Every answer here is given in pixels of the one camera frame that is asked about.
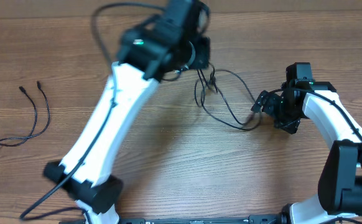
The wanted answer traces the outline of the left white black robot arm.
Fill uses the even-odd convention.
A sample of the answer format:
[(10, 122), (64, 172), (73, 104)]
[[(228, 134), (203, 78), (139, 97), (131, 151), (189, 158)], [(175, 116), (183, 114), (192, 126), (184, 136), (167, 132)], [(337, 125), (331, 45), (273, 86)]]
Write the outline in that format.
[(63, 189), (85, 223), (118, 223), (123, 182), (112, 174), (118, 149), (136, 116), (172, 71), (207, 68), (210, 39), (197, 21), (144, 21), (121, 37), (101, 98), (68, 153), (49, 162), (44, 176)]

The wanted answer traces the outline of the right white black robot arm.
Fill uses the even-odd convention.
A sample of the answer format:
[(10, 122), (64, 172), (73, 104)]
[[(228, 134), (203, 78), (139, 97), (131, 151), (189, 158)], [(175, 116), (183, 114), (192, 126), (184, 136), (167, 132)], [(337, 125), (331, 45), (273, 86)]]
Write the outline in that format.
[(362, 127), (351, 117), (331, 84), (303, 82), (262, 91), (251, 110), (274, 118), (274, 126), (294, 134), (310, 119), (330, 152), (317, 193), (286, 205), (278, 223), (354, 222), (362, 217)]

